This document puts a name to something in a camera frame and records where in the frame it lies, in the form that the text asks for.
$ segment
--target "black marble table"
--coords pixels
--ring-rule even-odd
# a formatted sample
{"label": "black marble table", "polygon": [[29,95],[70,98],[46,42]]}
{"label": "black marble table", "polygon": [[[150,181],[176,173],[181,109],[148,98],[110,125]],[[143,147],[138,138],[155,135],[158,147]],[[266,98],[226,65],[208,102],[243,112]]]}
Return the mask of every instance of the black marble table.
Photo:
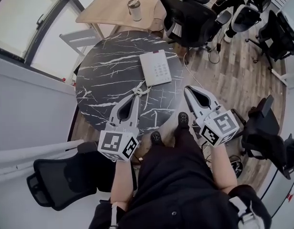
{"label": "black marble table", "polygon": [[171,45],[143,31],[116,33],[99,42],[81,63],[76,97],[81,113],[97,130],[104,130],[110,113],[132,89],[144,81],[139,55],[165,50],[172,81],[152,86],[141,97],[140,134],[158,129],[177,109],[183,95],[183,67]]}

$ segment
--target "black office chair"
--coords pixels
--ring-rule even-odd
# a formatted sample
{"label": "black office chair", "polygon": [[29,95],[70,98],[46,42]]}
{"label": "black office chair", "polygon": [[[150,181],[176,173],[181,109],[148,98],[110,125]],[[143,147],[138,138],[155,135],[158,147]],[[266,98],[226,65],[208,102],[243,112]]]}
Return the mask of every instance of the black office chair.
{"label": "black office chair", "polygon": [[290,179],[294,171],[294,139],[292,135],[285,141],[278,136],[280,127],[271,109],[273,97],[269,95],[263,98],[253,107],[249,113],[249,120],[246,122],[241,115],[232,109],[244,128],[236,134],[233,139],[242,136],[242,155],[257,159],[269,159],[278,170]]}
{"label": "black office chair", "polygon": [[210,0],[160,0],[166,10],[164,29],[167,36],[182,47],[202,47],[208,51],[220,28],[226,24],[231,14],[225,11],[220,17],[205,6]]}
{"label": "black office chair", "polygon": [[[258,36],[255,38],[258,39],[259,42],[255,42],[251,39],[246,39],[245,41],[251,41],[262,49],[262,54],[259,55],[259,57],[263,54],[266,55],[270,64],[268,67],[269,70],[273,68],[270,58],[273,58],[276,62],[277,60],[282,60],[290,55],[294,55],[294,31],[282,12],[279,12],[276,16],[272,10],[269,11],[267,24],[260,28]],[[266,41],[269,39],[273,40],[270,47],[266,44]],[[259,57],[253,60],[253,62],[257,63]]]}
{"label": "black office chair", "polygon": [[[95,194],[97,189],[111,192],[115,165],[97,151],[77,153],[67,159],[38,159],[33,163],[35,172],[27,177],[27,184],[39,205],[60,211],[83,197]],[[131,168],[136,190],[137,180]]]}

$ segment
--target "person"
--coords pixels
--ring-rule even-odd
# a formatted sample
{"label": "person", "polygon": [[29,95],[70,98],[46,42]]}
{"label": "person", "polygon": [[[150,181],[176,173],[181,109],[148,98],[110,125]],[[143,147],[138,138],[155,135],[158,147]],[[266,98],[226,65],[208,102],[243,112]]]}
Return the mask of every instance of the person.
{"label": "person", "polygon": [[270,228],[271,217],[253,188],[237,185],[225,146],[211,148],[211,172],[188,123],[188,115],[179,113],[174,148],[152,133],[134,197],[130,162],[116,162],[110,202],[96,207],[89,229],[241,228],[239,222],[252,216],[242,218],[231,198],[241,199],[259,228]]}
{"label": "person", "polygon": [[[242,4],[245,4],[244,0],[217,0],[213,6],[212,10],[215,11],[217,15],[219,15],[222,11],[226,10],[229,7],[233,7],[233,14],[235,14],[238,7]],[[235,36],[237,33],[233,31],[231,24],[229,25],[229,28],[225,30],[224,40],[227,43],[230,43],[233,36]]]}

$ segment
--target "black shoe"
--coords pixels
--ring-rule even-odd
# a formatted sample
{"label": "black shoe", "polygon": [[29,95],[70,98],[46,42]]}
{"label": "black shoe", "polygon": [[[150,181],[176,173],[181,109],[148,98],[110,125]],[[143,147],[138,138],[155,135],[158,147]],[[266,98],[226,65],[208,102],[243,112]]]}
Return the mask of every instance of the black shoe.
{"label": "black shoe", "polygon": [[181,128],[188,127],[189,125],[189,116],[185,112],[181,112],[178,115],[178,125]]}
{"label": "black shoe", "polygon": [[165,146],[164,143],[162,142],[160,132],[156,131],[156,132],[151,133],[150,139],[151,139],[152,146]]}

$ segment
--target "light wood tabletop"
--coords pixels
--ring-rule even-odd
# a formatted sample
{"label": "light wood tabletop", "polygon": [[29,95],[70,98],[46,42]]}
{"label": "light wood tabletop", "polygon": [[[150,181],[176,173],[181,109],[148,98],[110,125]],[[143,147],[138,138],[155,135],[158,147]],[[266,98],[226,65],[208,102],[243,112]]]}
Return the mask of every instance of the light wood tabletop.
{"label": "light wood tabletop", "polygon": [[139,0],[141,2],[142,19],[140,21],[133,21],[127,7],[128,1],[94,0],[81,12],[76,22],[113,24],[148,30],[156,14],[161,14],[161,16],[165,14],[164,7],[159,0]]}

